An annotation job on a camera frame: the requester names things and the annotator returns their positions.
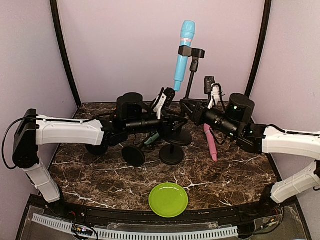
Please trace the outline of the black stand of blue microphone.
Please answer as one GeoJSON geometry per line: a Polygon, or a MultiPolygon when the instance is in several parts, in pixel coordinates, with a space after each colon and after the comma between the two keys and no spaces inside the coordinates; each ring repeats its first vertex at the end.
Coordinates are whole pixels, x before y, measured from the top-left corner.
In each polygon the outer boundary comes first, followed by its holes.
{"type": "MultiPolygon", "coordinates": [[[[187,65],[188,65],[188,59],[191,58],[191,64],[189,67],[190,75],[188,80],[187,89],[185,92],[184,98],[189,99],[191,88],[194,80],[194,76],[198,71],[199,67],[199,60],[205,58],[205,50],[200,48],[192,48],[188,45],[181,45],[178,49],[178,61],[177,61],[177,67],[175,72],[175,84],[174,84],[174,90],[178,91],[178,86],[181,84],[181,79],[186,73],[187,65]]],[[[180,116],[184,117],[186,114],[181,110],[180,116]]],[[[188,146],[192,142],[192,136],[190,133],[188,133],[185,130],[181,130],[181,132],[174,132],[169,138],[165,140],[167,143],[174,145],[174,146],[188,146]]]]}

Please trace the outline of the pink toy microphone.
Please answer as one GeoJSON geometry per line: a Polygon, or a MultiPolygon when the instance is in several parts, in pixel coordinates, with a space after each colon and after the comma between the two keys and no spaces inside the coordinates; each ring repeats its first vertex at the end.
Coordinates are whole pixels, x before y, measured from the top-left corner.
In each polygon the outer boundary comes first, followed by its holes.
{"type": "Polygon", "coordinates": [[[204,128],[204,133],[207,138],[207,143],[208,143],[208,147],[209,147],[209,151],[210,151],[210,155],[212,157],[212,160],[214,162],[217,162],[218,161],[218,152],[217,152],[214,137],[210,131],[211,127],[208,124],[204,124],[203,128],[204,128]]]}

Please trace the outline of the black stand of pink microphone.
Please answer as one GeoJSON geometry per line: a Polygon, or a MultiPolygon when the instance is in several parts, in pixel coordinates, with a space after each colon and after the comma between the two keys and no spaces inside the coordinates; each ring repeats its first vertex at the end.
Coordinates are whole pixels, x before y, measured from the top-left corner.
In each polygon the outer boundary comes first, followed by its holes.
{"type": "Polygon", "coordinates": [[[177,165],[184,159],[184,151],[180,146],[165,145],[159,152],[160,160],[167,165],[177,165]]]}

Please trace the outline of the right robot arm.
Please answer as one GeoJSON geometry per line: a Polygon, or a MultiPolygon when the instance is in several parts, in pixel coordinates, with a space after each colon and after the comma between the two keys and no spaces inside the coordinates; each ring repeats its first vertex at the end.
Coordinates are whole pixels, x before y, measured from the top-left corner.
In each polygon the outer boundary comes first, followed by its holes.
{"type": "Polygon", "coordinates": [[[202,100],[183,99],[182,110],[196,125],[207,124],[234,141],[238,147],[253,154],[289,154],[314,161],[289,178],[265,187],[255,213],[266,217],[275,205],[306,190],[320,189],[320,133],[285,130],[270,124],[251,121],[255,103],[241,93],[233,93],[225,110],[208,108],[202,100]]]}

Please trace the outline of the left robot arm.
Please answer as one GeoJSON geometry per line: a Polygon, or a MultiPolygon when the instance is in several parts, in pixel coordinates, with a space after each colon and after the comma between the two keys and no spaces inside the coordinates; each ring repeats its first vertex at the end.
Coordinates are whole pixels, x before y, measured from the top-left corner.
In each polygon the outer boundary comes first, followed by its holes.
{"type": "Polygon", "coordinates": [[[49,117],[28,109],[24,117],[15,120],[19,126],[14,134],[12,169],[22,169],[51,204],[51,210],[67,218],[71,208],[43,165],[39,146],[84,144],[92,155],[103,155],[108,147],[127,141],[130,135],[157,132],[163,139],[171,137],[188,122],[168,108],[174,97],[175,91],[168,88],[147,105],[141,94],[129,92],[117,99],[114,110],[90,119],[49,117]]]}

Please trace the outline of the teal toy microphone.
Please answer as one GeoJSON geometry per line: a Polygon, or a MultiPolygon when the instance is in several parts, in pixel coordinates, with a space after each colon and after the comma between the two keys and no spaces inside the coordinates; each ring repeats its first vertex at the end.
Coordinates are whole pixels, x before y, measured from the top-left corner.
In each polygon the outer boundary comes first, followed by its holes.
{"type": "Polygon", "coordinates": [[[144,141],[144,144],[146,146],[151,145],[152,143],[154,143],[158,138],[160,137],[158,132],[154,132],[152,133],[146,141],[144,141]]]}

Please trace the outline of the black stand of teal microphone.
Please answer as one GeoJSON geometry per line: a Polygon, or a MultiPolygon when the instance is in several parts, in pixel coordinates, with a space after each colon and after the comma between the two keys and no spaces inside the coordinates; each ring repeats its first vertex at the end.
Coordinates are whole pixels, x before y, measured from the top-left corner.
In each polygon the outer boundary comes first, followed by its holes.
{"type": "Polygon", "coordinates": [[[145,146],[144,142],[138,145],[130,144],[125,146],[121,150],[122,158],[130,165],[135,168],[141,167],[146,162],[146,155],[142,151],[145,146]]]}

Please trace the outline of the black stand of orange microphone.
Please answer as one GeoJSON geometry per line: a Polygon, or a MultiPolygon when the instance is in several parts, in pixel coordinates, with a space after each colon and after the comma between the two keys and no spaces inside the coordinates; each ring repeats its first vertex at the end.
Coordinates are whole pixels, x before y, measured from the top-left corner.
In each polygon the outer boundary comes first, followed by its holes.
{"type": "Polygon", "coordinates": [[[108,146],[106,145],[85,145],[86,150],[94,156],[103,156],[108,151],[108,146]]]}

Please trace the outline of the green plate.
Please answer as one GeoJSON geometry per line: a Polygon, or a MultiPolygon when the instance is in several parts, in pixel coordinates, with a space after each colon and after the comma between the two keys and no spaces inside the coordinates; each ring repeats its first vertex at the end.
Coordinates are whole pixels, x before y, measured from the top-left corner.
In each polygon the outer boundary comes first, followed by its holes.
{"type": "Polygon", "coordinates": [[[166,182],[155,186],[148,197],[150,209],[163,218],[181,215],[189,204],[187,192],[178,184],[166,182]]]}

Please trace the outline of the black front rail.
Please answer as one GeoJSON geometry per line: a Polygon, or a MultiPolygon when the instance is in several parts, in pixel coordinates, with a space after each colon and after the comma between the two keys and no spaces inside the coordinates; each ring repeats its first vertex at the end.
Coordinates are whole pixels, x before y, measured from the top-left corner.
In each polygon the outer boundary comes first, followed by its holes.
{"type": "Polygon", "coordinates": [[[185,210],[175,217],[162,217],[153,211],[118,210],[84,206],[74,203],[45,203],[45,212],[81,224],[106,226],[115,224],[132,225],[182,225],[218,223],[218,225],[251,225],[254,220],[279,216],[275,207],[260,206],[258,202],[233,207],[210,208],[207,210],[185,210]]]}

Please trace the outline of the right black frame post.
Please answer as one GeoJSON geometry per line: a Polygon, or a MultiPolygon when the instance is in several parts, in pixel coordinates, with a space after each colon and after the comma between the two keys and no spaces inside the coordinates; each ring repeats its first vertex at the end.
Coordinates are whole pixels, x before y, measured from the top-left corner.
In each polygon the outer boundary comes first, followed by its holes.
{"type": "Polygon", "coordinates": [[[248,82],[246,85],[245,93],[244,93],[244,95],[247,96],[248,98],[252,94],[253,87],[258,74],[260,62],[262,59],[268,26],[269,26],[270,15],[271,15],[271,8],[272,8],[272,0],[265,0],[256,51],[255,51],[250,75],[248,78],[248,82]]]}

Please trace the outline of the black frame post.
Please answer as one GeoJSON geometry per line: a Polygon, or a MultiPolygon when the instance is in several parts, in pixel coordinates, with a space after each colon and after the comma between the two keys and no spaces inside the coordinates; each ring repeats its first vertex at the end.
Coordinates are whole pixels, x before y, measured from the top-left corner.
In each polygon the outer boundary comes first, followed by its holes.
{"type": "Polygon", "coordinates": [[[76,86],[71,64],[69,61],[69,56],[67,53],[67,48],[64,40],[63,30],[62,30],[62,24],[61,24],[60,15],[59,15],[58,1],[50,0],[49,2],[50,2],[51,15],[53,20],[55,35],[56,35],[64,71],[68,80],[68,84],[69,84],[74,102],[76,106],[79,108],[82,105],[82,101],[76,86]]]}
{"type": "Polygon", "coordinates": [[[247,96],[248,98],[252,94],[253,87],[258,74],[260,62],[262,59],[268,26],[269,26],[270,15],[271,15],[271,8],[272,8],[272,0],[265,0],[256,51],[255,51],[250,75],[248,78],[248,82],[246,85],[245,93],[244,93],[244,95],[247,96]]]}

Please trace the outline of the left black frame post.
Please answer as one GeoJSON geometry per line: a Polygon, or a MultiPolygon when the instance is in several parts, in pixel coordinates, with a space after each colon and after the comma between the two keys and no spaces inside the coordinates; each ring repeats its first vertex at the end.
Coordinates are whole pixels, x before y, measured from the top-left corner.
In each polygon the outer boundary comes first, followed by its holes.
{"type": "Polygon", "coordinates": [[[76,106],[79,108],[82,105],[82,101],[76,86],[71,64],[69,61],[69,56],[67,53],[67,48],[64,40],[63,30],[62,30],[62,24],[61,24],[60,15],[59,15],[58,1],[50,0],[49,2],[50,2],[51,15],[53,20],[55,35],[56,35],[64,71],[68,80],[68,84],[69,84],[74,102],[76,106]]]}

